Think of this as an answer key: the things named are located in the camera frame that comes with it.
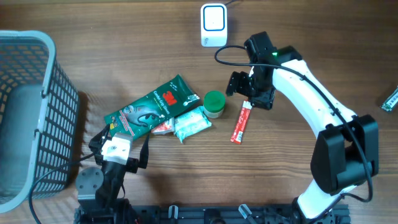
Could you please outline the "green lidded plastic jar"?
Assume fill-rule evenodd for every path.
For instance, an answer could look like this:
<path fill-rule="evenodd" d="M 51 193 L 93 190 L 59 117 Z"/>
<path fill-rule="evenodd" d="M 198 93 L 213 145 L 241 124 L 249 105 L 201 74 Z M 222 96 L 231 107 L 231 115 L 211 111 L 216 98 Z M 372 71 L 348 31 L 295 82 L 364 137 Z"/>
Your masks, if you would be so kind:
<path fill-rule="evenodd" d="M 220 91 L 209 91 L 203 100 L 204 113 L 209 118 L 219 118 L 225 108 L 226 99 Z"/>

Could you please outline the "green 3M gloves packet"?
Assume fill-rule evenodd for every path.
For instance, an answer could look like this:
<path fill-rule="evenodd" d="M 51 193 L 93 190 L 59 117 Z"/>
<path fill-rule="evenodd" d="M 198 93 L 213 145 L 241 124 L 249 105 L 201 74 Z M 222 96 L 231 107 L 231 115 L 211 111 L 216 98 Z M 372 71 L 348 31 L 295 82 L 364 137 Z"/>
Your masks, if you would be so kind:
<path fill-rule="evenodd" d="M 176 75 L 145 96 L 104 117 L 109 134 L 127 134 L 134 140 L 191 108 L 200 97 Z"/>

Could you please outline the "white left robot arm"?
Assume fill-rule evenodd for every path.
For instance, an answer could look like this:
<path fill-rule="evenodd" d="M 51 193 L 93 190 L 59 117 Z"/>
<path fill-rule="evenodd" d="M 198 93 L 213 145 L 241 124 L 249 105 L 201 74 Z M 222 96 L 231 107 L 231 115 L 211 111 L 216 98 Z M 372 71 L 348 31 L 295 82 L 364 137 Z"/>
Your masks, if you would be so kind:
<path fill-rule="evenodd" d="M 110 125 L 93 137 L 89 148 L 99 167 L 89 167 L 76 178 L 78 203 L 74 223 L 140 223 L 129 200 L 119 198 L 125 191 L 124 176 L 145 169 L 149 159 L 149 137 L 146 137 L 139 158 L 129 157 L 133 137 L 117 133 L 109 137 Z"/>

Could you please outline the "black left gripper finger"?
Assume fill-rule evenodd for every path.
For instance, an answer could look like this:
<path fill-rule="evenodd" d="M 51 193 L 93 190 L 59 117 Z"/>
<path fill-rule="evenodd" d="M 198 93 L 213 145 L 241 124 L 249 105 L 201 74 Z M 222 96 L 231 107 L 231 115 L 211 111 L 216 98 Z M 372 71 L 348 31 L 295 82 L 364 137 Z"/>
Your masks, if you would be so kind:
<path fill-rule="evenodd" d="M 93 137 L 94 143 L 104 143 L 109 134 L 110 125 L 107 124 L 95 137 Z"/>
<path fill-rule="evenodd" d="M 140 151 L 140 158 L 139 158 L 139 168 L 141 169 L 146 169 L 148 165 L 148 160 L 149 160 L 149 138 L 150 134 L 146 136 L 146 139 L 142 145 L 141 151 Z"/>

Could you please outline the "teal white wipes packet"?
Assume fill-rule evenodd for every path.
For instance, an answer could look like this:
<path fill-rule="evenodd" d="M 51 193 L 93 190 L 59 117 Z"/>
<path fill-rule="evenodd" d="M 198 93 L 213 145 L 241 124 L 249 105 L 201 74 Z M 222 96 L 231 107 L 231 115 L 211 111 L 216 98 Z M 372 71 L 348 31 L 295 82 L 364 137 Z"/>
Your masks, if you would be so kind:
<path fill-rule="evenodd" d="M 211 127 L 212 123 L 204 114 L 204 107 L 197 108 L 175 118 L 174 135 L 178 137 L 183 144 L 183 140 L 191 135 Z"/>

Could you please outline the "red white tube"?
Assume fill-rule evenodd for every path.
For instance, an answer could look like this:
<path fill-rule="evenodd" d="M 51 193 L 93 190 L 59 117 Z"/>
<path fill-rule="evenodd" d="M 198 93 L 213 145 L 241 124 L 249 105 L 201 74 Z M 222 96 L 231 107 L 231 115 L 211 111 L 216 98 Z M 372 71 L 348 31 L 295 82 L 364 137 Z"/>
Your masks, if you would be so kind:
<path fill-rule="evenodd" d="M 252 105 L 248 100 L 243 101 L 243 105 L 239 114 L 239 118 L 237 120 L 235 129 L 231 136 L 231 142 L 235 144 L 241 144 L 243 133 L 246 129 L 246 125 L 252 110 Z"/>

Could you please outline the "red white small packet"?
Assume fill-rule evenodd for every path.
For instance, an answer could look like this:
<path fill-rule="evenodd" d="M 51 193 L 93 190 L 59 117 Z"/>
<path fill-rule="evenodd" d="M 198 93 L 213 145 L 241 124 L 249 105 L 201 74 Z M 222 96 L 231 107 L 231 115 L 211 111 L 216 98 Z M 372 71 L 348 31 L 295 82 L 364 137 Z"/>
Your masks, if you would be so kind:
<path fill-rule="evenodd" d="M 170 118 L 167 121 L 164 121 L 160 125 L 156 126 L 154 129 L 151 130 L 152 134 L 158 135 L 158 134 L 167 134 L 167 133 L 173 133 L 175 131 L 175 119 Z"/>

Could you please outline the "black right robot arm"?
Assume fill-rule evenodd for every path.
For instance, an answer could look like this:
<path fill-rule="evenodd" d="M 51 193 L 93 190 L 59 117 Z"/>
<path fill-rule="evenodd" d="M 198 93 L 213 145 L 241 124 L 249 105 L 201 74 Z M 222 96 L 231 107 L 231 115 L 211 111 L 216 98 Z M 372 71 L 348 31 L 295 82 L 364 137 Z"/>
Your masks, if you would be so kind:
<path fill-rule="evenodd" d="M 248 38 L 243 49 L 250 72 L 234 72 L 227 95 L 239 93 L 254 108 L 270 110 L 277 91 L 285 95 L 311 127 L 316 143 L 310 161 L 312 181 L 289 205 L 268 205 L 266 223 L 348 223 L 341 204 L 357 186 L 366 184 L 373 198 L 373 177 L 379 172 L 379 130 L 376 120 L 358 116 L 341 104 L 311 73 L 291 46 L 274 47 L 268 34 Z"/>

